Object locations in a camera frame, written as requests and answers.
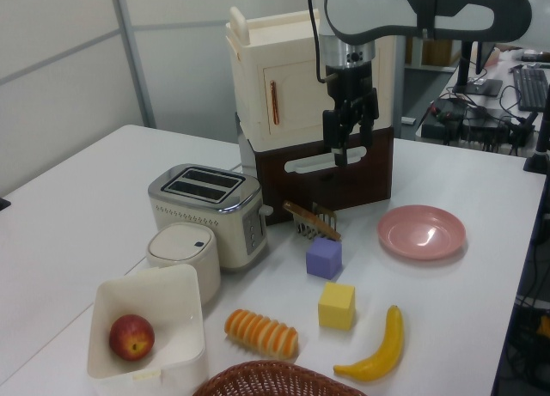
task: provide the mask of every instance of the white lid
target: white lid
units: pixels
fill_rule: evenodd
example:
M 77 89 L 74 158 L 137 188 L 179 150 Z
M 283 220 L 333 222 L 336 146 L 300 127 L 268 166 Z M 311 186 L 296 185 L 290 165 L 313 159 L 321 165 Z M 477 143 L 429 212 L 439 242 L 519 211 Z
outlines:
M 149 251 L 160 259 L 184 261 L 202 252 L 211 239 L 209 228 L 189 222 L 177 222 L 155 236 L 149 244 Z

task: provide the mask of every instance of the yellow cube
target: yellow cube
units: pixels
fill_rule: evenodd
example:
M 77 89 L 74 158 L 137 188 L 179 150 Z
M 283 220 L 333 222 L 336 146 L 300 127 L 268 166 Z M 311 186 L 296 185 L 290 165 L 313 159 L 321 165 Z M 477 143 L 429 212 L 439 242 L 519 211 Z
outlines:
M 319 326 L 350 330 L 355 314 L 355 287 L 327 282 L 319 299 Z

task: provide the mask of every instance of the cabinet handle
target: cabinet handle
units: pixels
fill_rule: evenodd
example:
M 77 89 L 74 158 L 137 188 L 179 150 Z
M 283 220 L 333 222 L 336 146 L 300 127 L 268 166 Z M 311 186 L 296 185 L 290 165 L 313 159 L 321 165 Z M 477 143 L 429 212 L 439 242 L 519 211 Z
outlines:
M 272 91 L 273 124 L 278 125 L 277 84 L 271 80 L 269 86 Z

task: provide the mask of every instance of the silver toaster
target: silver toaster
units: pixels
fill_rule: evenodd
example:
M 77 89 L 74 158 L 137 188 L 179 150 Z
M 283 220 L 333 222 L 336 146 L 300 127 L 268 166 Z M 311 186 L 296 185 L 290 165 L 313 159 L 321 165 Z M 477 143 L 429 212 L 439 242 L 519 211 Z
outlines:
M 174 222 L 211 228 L 224 270 L 244 268 L 266 247 L 265 216 L 272 208 L 252 176 L 182 164 L 153 181 L 149 197 L 159 230 Z

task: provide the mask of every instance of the purple cube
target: purple cube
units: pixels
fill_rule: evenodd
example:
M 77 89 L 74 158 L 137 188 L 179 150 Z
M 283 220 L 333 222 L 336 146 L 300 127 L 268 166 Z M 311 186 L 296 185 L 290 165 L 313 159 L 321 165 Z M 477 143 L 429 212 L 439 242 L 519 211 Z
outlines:
M 342 267 L 342 243 L 317 237 L 306 252 L 308 274 L 330 280 Z

